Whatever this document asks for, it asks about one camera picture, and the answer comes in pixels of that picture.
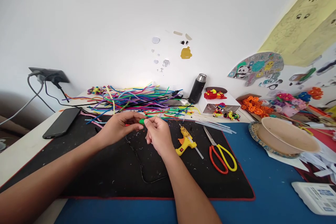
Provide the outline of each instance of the black mouse pad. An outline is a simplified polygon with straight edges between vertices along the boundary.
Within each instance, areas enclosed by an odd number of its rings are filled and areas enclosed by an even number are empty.
[[[79,115],[66,135],[50,141],[43,150],[0,188],[0,192],[96,135],[100,128],[94,124],[86,125],[87,121],[84,119],[87,118],[89,117]],[[178,138],[183,138],[179,126],[181,122],[168,121],[175,148],[181,146]],[[185,150],[181,159],[205,194],[214,200],[254,200],[254,192],[238,160],[236,160],[237,171],[229,171],[226,175],[219,173],[209,158],[211,143],[203,126],[193,121],[185,121],[184,127],[197,143],[204,159],[195,149],[191,148]],[[209,127],[207,129],[214,141],[234,156],[224,134],[217,129]],[[118,143],[100,151],[65,188],[60,197],[173,198],[174,194],[165,165],[154,146],[147,145],[146,134],[146,128],[139,132],[132,132]],[[231,158],[225,152],[223,153],[229,165],[233,167]],[[224,170],[215,154],[213,154],[213,159],[217,166]]]

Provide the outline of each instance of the left hand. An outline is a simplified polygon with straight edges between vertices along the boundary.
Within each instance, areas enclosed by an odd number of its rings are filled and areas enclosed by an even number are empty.
[[[108,120],[95,138],[102,142],[103,147],[114,144],[132,131],[142,130],[144,127],[139,124],[139,121],[145,118],[145,115],[137,112],[117,113]]]

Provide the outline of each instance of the smartphone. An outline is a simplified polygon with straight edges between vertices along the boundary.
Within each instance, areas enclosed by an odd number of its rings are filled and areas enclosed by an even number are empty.
[[[79,112],[80,109],[76,107],[65,109],[42,137],[44,139],[53,139],[63,136]]]

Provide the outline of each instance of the wall socket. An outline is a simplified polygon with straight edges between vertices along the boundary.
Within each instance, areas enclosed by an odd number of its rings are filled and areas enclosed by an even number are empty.
[[[33,68],[29,67],[30,71],[41,71],[45,76],[52,75],[46,78],[46,81],[52,81],[54,76],[59,77],[61,80],[59,82],[70,83],[69,79],[66,77],[62,70],[46,69],[46,68]]]

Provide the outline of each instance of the thermos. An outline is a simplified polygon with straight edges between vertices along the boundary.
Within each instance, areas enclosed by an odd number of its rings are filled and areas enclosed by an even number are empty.
[[[200,73],[195,80],[194,86],[192,87],[188,102],[195,104],[199,101],[204,85],[206,83],[207,76],[205,74]]]

